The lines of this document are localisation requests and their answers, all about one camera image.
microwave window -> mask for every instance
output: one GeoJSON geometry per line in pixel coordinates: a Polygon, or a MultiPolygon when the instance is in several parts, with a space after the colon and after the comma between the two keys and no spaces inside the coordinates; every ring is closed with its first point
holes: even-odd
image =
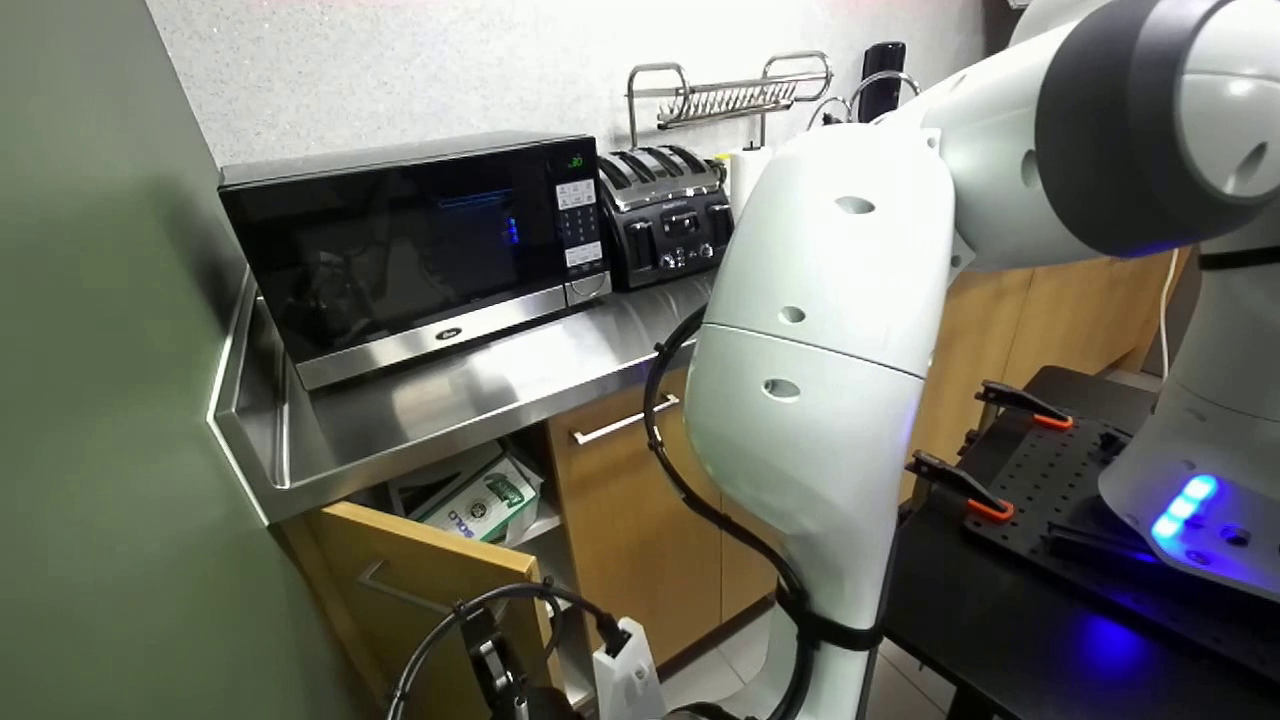
{"type": "Polygon", "coordinates": [[[546,264],[522,233],[512,193],[400,197],[295,225],[295,271],[263,291],[293,308],[284,344],[316,356],[520,291],[546,264]]]}

kitchen counter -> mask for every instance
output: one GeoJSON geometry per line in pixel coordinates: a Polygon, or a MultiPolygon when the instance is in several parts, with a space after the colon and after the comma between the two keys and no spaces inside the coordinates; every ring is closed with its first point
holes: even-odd
{"type": "Polygon", "coordinates": [[[708,274],[691,274],[607,294],[321,390],[295,383],[263,308],[243,291],[212,423],[276,522],[639,383],[650,349],[708,289],[708,274]]]}

microwave oven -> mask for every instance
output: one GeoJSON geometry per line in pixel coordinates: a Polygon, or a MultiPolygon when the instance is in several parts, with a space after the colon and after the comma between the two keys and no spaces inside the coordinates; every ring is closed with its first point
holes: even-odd
{"type": "Polygon", "coordinates": [[[239,165],[221,199],[303,387],[613,291],[590,135],[239,165]]]}

metal rack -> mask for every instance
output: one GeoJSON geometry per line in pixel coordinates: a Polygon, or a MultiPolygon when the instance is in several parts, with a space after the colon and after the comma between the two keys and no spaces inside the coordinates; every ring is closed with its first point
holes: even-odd
{"type": "Polygon", "coordinates": [[[793,105],[813,105],[832,88],[826,53],[785,53],[768,57],[757,79],[688,84],[679,63],[637,63],[626,74],[626,130],[639,147],[637,105],[669,100],[654,113],[654,127],[713,125],[761,117],[753,142],[764,147],[764,117],[787,113],[793,105]],[[639,88],[643,74],[672,74],[677,84],[639,88]]]}

floor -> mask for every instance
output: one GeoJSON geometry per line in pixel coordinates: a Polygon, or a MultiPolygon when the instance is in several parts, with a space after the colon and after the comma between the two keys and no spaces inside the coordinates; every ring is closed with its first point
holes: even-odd
{"type": "MultiPolygon", "coordinates": [[[[669,708],[691,701],[719,701],[740,692],[764,665],[768,642],[768,610],[727,636],[719,647],[703,650],[688,667],[679,667],[662,692],[669,708]]],[[[945,720],[956,686],[913,659],[892,639],[879,642],[869,720],[945,720]]]]}

